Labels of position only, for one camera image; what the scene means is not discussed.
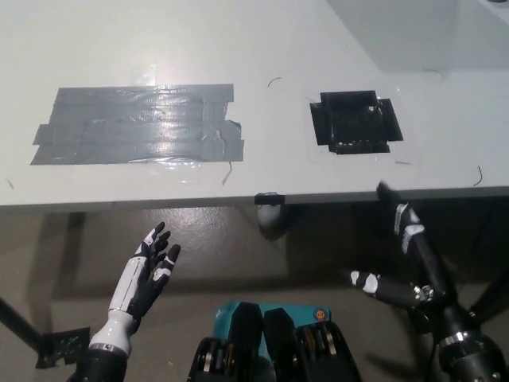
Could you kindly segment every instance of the teal object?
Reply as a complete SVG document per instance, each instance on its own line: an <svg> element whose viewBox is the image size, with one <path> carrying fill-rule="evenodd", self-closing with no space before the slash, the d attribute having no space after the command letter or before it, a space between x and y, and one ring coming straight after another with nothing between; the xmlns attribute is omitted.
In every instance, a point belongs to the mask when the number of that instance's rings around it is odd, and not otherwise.
<svg viewBox="0 0 509 382"><path fill-rule="evenodd" d="M228 338L230 332L231 315L237 309L240 302L230 302L229 304L220 307L216 311L216 321L214 323L214 332L212 334L215 338ZM279 304L259 304L262 316L268 310L283 308L286 313L292 318L295 327L314 324L316 322L330 321L331 310L326 306L303 306L303 305L279 305ZM262 336L262 343L258 349L258 356L265 358L271 362L269 352L267 351L265 336Z"/></svg>

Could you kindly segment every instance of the floor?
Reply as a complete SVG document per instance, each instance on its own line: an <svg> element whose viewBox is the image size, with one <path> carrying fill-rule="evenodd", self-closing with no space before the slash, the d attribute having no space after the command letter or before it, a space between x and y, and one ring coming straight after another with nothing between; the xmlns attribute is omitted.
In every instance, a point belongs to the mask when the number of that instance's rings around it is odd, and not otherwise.
<svg viewBox="0 0 509 382"><path fill-rule="evenodd" d="M458 279L461 301L471 304L509 262L501 224L509 203L433 201L416 208ZM399 312L345 287L336 273L347 267L408 274L381 216L377 204L315 205L275 241L260 234L254 207L0 216L0 293L41 331L95 331L126 260L163 220L183 249L133 337L126 381L185 380L216 309L231 300L330 306L364 380L422 380L429 342L411 335ZM503 347L508 318L485 326ZM39 371L35 361L0 325L0 380L63 381L73 370Z"/></svg>

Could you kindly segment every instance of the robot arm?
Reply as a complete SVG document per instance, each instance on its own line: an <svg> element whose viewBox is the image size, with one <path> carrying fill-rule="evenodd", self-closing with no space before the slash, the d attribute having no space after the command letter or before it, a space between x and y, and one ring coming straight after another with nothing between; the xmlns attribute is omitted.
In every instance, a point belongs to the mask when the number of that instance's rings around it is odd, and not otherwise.
<svg viewBox="0 0 509 382"><path fill-rule="evenodd" d="M106 325L90 341L87 356L78 362L69 382L123 381L130 356L130 337L162 292L181 251L173 245L167 254L170 232L160 223L127 261L111 299Z"/></svg>

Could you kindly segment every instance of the black cable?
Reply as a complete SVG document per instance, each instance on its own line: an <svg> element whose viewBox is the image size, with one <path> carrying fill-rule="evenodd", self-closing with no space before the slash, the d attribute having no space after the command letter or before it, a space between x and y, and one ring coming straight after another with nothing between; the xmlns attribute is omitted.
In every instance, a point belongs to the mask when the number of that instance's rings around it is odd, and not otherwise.
<svg viewBox="0 0 509 382"><path fill-rule="evenodd" d="M435 352L437 351L437 344L433 342L433 348L431 349L431 353L429 354L428 367L426 369L426 378L425 382L429 382L429 378L431 377L431 369L433 368L433 360L435 358Z"/></svg>

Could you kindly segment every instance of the white table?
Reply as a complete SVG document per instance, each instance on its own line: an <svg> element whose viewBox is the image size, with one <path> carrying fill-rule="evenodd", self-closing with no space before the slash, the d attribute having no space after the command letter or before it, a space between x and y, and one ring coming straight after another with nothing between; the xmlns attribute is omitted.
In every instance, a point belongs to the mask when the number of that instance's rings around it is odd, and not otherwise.
<svg viewBox="0 0 509 382"><path fill-rule="evenodd" d="M0 16L0 208L87 211L509 193L509 8L464 0L29 0ZM234 84L243 162L31 166L58 88ZM275 77L270 87L268 83ZM321 92L390 98L390 154L316 144Z"/></svg>

